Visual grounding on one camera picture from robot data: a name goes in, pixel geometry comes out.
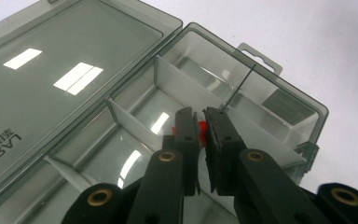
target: transparent lid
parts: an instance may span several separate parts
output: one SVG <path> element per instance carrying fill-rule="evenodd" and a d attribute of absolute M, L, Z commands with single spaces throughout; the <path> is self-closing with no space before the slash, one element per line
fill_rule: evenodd
<path fill-rule="evenodd" d="M 182 28 L 138 1 L 40 1 L 11 19 L 25 17 L 9 34 L 0 30 L 0 184 L 40 158 Z"/>

